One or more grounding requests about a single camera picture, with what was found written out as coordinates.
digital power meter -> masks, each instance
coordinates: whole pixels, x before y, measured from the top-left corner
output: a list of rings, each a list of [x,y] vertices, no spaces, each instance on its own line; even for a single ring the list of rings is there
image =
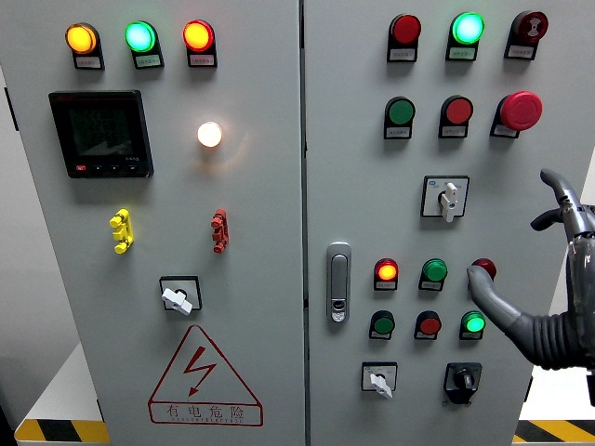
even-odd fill
[[[49,103],[69,177],[152,175],[138,90],[54,92]]]

emergency stop button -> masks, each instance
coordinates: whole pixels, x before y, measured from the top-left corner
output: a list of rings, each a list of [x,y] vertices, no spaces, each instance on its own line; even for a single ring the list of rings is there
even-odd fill
[[[493,137],[518,138],[519,132],[533,127],[541,118],[543,103],[532,91],[517,91],[498,104],[492,123]]]

lightning bolt symbol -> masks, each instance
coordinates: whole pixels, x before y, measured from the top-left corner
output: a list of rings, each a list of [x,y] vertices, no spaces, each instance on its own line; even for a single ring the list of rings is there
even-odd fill
[[[216,364],[209,364],[209,365],[204,365],[202,367],[194,367],[194,365],[200,359],[200,357],[203,356],[203,353],[205,353],[205,348],[202,346],[198,347],[198,349],[196,350],[196,353],[194,353],[194,356],[192,356],[192,359],[190,360],[190,362],[184,369],[184,374],[191,374],[192,372],[206,370],[205,375],[198,382],[198,384],[196,386],[190,388],[190,392],[188,393],[188,398],[191,397],[192,395],[194,395],[196,392],[198,392],[198,387],[203,383],[203,381],[206,380],[206,377],[208,376],[208,374],[213,372],[213,369],[216,366]]]

white indicator light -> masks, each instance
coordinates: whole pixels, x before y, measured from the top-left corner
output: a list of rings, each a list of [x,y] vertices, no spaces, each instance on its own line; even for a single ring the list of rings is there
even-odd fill
[[[223,132],[219,124],[208,122],[198,127],[198,141],[206,147],[215,147],[221,142]]]

black selector switch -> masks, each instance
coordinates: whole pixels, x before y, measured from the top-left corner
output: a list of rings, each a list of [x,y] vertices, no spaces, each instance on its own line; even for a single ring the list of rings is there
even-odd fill
[[[450,362],[444,375],[444,391],[454,404],[470,404],[477,392],[482,375],[482,365],[478,362]]]
[[[522,12],[510,25],[504,58],[534,60],[537,45],[547,31],[548,18],[543,12]]]

